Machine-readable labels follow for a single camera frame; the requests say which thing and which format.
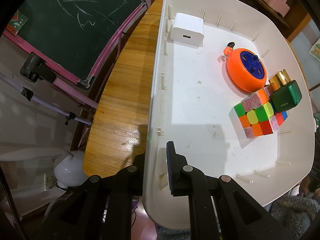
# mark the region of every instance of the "black knob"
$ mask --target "black knob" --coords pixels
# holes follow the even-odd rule
[[[227,47],[230,47],[230,48],[233,48],[235,46],[235,43],[234,42],[229,42]]]

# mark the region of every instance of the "white power adapter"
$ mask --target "white power adapter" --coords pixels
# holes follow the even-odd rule
[[[177,13],[171,29],[171,40],[199,47],[204,38],[203,19]]]

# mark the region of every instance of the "white plastic tray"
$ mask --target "white plastic tray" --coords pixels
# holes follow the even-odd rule
[[[170,40],[167,30],[177,12],[197,17],[205,14],[200,47]],[[247,95],[230,81],[223,56],[223,49],[231,41],[235,48],[257,54],[268,77],[286,69],[299,84],[302,100],[288,111],[288,119],[275,134],[246,138],[233,106]],[[163,189],[160,186],[161,177],[168,172],[168,141],[174,142],[176,152],[184,155],[189,165],[212,177],[230,175],[266,205],[310,171],[313,124],[308,89],[299,65],[266,16],[238,0],[164,0],[144,173],[144,206],[154,222],[167,228],[189,228],[188,198],[173,197],[168,185]],[[254,170],[270,177],[254,174]],[[236,174],[253,182],[238,179]]]

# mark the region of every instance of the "white lamp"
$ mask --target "white lamp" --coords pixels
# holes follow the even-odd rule
[[[53,172],[61,188],[80,186],[88,176],[82,169],[84,153],[82,151],[70,152],[72,155],[59,156],[53,163]]]

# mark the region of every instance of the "electrical outlet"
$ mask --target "electrical outlet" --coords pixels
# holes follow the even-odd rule
[[[54,175],[53,172],[47,172],[44,174],[44,178],[45,178],[45,190],[48,190],[52,187],[54,187],[55,185],[55,181],[56,181],[56,177]]]

